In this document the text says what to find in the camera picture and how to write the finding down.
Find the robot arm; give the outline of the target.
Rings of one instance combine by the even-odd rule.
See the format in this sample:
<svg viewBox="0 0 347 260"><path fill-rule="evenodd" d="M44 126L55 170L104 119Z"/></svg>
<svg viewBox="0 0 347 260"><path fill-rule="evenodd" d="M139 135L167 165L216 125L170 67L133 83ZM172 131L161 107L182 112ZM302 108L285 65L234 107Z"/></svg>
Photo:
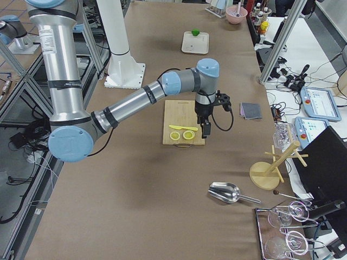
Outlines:
<svg viewBox="0 0 347 260"><path fill-rule="evenodd" d="M120 122L158 100L194 92L195 111L204 135L210 133L208 117L216 99L219 63L211 58L197 66L164 73L119 102L100 111L87 112L76 62L73 29L82 15L81 1L27 1L30 20L37 26L48 87L53 104L48 148L64 162L80 161L92 154L94 143Z"/></svg>

